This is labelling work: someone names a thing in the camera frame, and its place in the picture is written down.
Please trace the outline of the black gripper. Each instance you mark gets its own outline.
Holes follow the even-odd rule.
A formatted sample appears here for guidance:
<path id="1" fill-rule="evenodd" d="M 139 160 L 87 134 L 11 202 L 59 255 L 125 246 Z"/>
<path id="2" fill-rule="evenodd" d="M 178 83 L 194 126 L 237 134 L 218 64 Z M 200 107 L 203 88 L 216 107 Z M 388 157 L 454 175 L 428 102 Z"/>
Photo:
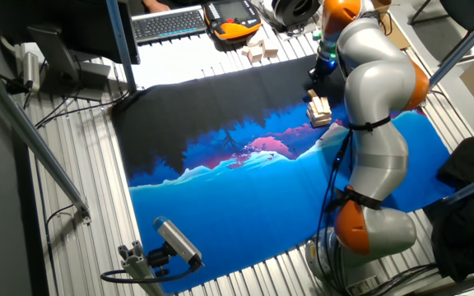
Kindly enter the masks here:
<path id="1" fill-rule="evenodd" d="M 318 59 L 315 67 L 309 69 L 309 78 L 315 85 L 323 83 L 321 76 L 329 76 L 335 70 L 337 64 L 335 60 Z"/>

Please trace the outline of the person's bare hand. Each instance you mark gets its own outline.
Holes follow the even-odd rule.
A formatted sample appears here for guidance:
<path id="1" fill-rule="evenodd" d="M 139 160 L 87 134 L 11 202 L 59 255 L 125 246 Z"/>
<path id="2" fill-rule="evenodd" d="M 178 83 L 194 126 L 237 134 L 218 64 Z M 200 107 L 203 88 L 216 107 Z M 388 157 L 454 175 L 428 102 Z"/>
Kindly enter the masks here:
<path id="1" fill-rule="evenodd" d="M 157 0 L 142 0 L 145 8 L 150 12 L 166 12 L 170 10 L 168 5 L 158 2 Z"/>

